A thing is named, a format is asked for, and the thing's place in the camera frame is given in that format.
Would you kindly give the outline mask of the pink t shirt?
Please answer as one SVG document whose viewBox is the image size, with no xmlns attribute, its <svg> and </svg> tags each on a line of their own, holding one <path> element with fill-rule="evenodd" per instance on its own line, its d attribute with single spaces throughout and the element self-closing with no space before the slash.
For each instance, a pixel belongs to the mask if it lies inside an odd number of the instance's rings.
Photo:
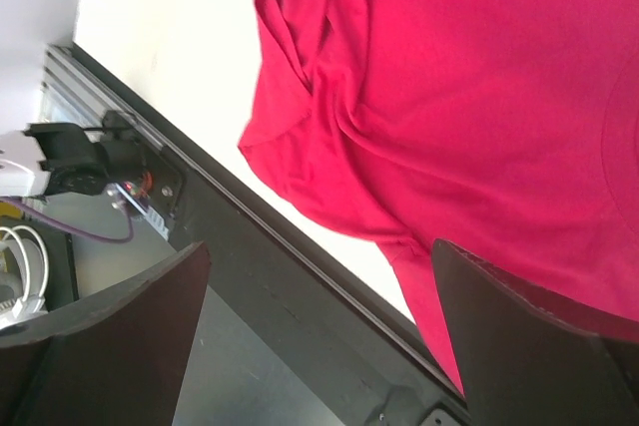
<svg viewBox="0 0 639 426">
<path fill-rule="evenodd" d="M 439 238 L 637 318 L 638 0 L 255 7 L 241 153 L 304 216 L 378 246 L 453 384 Z"/>
</svg>

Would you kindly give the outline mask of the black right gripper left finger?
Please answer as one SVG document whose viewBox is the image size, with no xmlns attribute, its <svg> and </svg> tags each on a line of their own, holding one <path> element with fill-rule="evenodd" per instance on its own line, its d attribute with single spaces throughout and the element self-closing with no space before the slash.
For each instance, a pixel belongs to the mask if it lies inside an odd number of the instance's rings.
<svg viewBox="0 0 639 426">
<path fill-rule="evenodd" d="M 169 425 L 211 260 L 192 243 L 139 274 L 1 332 L 4 425 Z"/>
</svg>

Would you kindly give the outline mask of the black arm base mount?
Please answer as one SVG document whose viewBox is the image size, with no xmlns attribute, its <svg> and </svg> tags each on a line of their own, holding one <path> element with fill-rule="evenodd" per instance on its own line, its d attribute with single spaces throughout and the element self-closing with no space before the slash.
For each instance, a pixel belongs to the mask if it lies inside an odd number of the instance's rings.
<svg viewBox="0 0 639 426">
<path fill-rule="evenodd" d="M 154 146 L 135 124 L 134 118 L 109 111 L 99 126 L 33 124 L 26 136 L 44 155 L 36 166 L 48 176 L 45 197 L 119 196 L 127 213 L 145 219 L 167 239 L 186 182 L 186 167 L 168 147 Z"/>
</svg>

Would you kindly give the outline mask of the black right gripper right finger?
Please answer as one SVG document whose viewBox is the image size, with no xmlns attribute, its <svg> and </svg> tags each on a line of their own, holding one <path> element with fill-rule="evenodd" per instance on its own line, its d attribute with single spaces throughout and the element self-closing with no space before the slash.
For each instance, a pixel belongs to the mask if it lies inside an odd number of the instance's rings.
<svg viewBox="0 0 639 426">
<path fill-rule="evenodd" d="M 636 321 L 446 240 L 435 242 L 432 266 L 473 424 L 637 424 Z"/>
</svg>

